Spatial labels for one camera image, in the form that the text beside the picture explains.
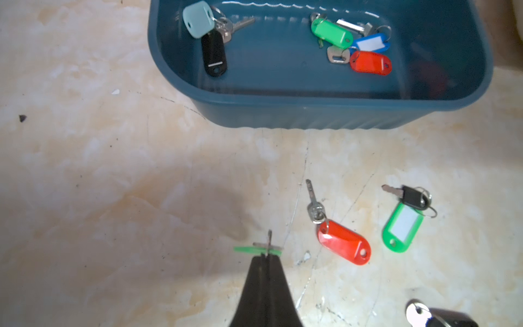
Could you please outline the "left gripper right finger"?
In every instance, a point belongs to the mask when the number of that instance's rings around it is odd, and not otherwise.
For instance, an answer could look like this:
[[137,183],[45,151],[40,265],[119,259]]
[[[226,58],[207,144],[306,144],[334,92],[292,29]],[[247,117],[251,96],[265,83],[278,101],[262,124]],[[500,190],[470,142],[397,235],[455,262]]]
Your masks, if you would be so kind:
[[280,257],[266,257],[266,326],[302,326]]

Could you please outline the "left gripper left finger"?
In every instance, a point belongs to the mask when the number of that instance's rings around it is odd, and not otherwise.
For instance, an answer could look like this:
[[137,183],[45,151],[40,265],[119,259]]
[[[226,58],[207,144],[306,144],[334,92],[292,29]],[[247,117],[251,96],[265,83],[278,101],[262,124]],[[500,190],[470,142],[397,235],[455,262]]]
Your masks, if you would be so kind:
[[266,325],[266,256],[253,257],[230,326]]

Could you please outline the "black key with green tag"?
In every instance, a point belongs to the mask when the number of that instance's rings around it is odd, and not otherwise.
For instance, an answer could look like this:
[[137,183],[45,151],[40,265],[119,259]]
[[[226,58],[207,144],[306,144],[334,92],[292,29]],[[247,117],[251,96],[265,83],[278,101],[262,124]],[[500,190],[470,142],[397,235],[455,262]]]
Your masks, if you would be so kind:
[[438,215],[432,207],[432,194],[423,187],[382,185],[381,188],[399,199],[383,228],[382,241],[390,251],[404,253],[412,244],[424,218],[434,219]]

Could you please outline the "teal plastic storage box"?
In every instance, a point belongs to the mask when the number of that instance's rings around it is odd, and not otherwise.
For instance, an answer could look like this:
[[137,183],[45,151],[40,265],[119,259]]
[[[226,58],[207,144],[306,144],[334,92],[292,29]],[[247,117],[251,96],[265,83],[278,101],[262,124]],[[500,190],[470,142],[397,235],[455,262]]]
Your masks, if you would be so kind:
[[[205,69],[183,23],[187,1],[152,1],[148,45],[159,71],[203,117],[227,128],[392,129],[471,105],[493,58],[472,1],[212,1],[218,15],[256,21],[224,46],[227,69]],[[328,60],[311,15],[369,23],[387,36],[386,76]]]

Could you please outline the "key with long black tag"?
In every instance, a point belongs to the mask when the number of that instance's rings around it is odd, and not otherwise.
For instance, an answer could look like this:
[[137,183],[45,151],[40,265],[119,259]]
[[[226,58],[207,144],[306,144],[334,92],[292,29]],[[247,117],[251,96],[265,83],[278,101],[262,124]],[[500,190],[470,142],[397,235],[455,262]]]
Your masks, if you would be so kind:
[[225,45],[232,40],[238,30],[252,25],[255,17],[243,19],[237,23],[227,17],[220,17],[215,22],[215,28],[201,38],[204,69],[214,78],[222,76],[227,71]]

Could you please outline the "key with pale teal tag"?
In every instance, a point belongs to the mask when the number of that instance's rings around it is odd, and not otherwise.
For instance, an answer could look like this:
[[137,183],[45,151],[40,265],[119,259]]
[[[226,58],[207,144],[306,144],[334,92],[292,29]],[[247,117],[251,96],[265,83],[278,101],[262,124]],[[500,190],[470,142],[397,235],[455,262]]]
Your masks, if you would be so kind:
[[183,9],[183,22],[194,39],[200,39],[213,29],[226,30],[226,15],[206,1],[199,1]]

